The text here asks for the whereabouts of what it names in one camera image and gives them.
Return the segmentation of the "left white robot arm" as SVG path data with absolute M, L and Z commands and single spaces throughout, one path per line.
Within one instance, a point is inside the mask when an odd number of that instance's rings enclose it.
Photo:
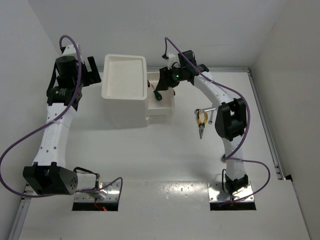
M 55 60 L 54 71 L 46 91 L 49 125 L 43 132 L 38 153 L 23 177 L 40 196 L 73 195 L 97 187 L 98 174 L 78 173 L 66 167 L 66 149 L 72 120 L 78 110 L 82 90 L 76 89 L 78 61 L 74 56 Z

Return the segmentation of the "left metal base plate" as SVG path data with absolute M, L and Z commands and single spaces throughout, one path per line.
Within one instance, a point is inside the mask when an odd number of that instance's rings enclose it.
M 110 182 L 100 182 L 98 185 L 100 188 L 104 189 L 93 192 L 85 193 L 78 192 L 74 196 L 74 203 L 80 204 L 93 204 L 95 201 L 101 204 L 115 204 L 119 201 L 122 183 L 120 180 L 110 183 Z

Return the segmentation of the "silver combination wrench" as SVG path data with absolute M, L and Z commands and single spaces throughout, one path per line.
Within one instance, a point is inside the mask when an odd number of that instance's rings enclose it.
M 208 123 L 211 125 L 213 123 L 213 116 L 214 116 L 214 111 L 210 112 L 210 118 L 208 120 Z

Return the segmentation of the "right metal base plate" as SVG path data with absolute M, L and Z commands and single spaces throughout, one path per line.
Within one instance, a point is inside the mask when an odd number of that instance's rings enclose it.
M 210 203 L 220 204 L 223 202 L 240 202 L 240 203 L 254 203 L 255 197 L 251 183 L 248 186 L 242 187 L 237 191 L 229 194 L 227 190 L 223 190 L 221 182 L 208 183 L 208 197 Z

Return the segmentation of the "aluminium rail left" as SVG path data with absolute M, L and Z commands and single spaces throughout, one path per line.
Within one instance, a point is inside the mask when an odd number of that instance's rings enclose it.
M 20 199 L 20 204 L 14 218 L 14 222 L 12 228 L 10 230 L 10 234 L 8 240 L 18 240 L 20 238 L 23 225 L 28 213 L 28 209 L 30 206 L 31 198 L 30 197 L 22 197 Z

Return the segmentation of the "all green screwdriver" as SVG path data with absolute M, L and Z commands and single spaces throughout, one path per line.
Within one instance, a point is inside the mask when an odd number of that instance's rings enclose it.
M 156 88 L 154 87 L 153 84 L 151 84 L 151 87 L 153 89 L 153 93 L 154 93 L 155 99 L 157 101 L 161 101 L 163 99 L 162 95 L 156 90 Z

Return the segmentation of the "silver ratchet wrench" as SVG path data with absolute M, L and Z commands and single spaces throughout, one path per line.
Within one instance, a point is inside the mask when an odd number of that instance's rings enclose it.
M 215 111 L 216 108 L 215 107 L 208 107 L 208 108 L 199 108 L 196 109 L 194 112 L 195 113 L 205 113 L 205 112 L 211 112 L 211 111 Z

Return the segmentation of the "white drawer cabinet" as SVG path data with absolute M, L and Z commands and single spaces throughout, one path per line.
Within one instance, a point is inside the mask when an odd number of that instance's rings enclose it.
M 105 111 L 114 127 L 133 129 L 149 126 L 145 57 L 106 55 L 101 83 Z

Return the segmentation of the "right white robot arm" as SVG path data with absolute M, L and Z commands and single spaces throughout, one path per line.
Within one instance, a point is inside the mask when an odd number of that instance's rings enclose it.
M 244 188 L 249 178 L 244 164 L 241 140 L 247 127 L 247 109 L 242 98 L 233 98 L 222 87 L 213 83 L 213 76 L 204 64 L 197 64 L 191 50 L 174 55 L 165 53 L 162 57 L 167 66 L 159 70 L 156 91 L 166 91 L 188 81 L 198 88 L 216 108 L 214 127 L 221 137 L 226 159 L 225 187 L 228 194 Z

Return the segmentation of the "yellow handled pliers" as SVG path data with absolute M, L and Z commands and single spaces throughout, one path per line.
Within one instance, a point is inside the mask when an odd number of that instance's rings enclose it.
M 208 114 L 207 114 L 207 112 L 203 112 L 200 109 L 196 109 L 195 110 L 195 115 L 196 115 L 196 121 L 197 121 L 197 125 L 198 125 L 199 138 L 202 139 L 205 126 L 206 126 L 206 124 L 208 122 Z

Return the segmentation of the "metal base plate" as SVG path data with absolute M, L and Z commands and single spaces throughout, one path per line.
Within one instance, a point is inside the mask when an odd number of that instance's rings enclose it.
M 110 183 L 110 182 L 100 182 L 98 185 L 100 188 L 104 189 L 93 192 L 85 193 L 78 192 L 74 196 L 74 203 L 80 204 L 93 204 L 95 201 L 101 204 L 115 204 L 119 201 L 122 183 L 120 180 Z
M 223 202 L 240 202 L 240 203 L 254 203 L 255 197 L 251 183 L 248 186 L 242 187 L 237 191 L 229 194 L 227 190 L 223 190 L 221 182 L 208 183 L 208 197 L 210 203 L 220 204 Z

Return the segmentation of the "green orange screwdriver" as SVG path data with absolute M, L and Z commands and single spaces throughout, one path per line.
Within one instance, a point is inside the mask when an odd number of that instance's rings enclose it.
M 223 163 L 226 162 L 226 155 L 225 155 L 225 154 L 221 157 L 221 161 L 222 161 Z

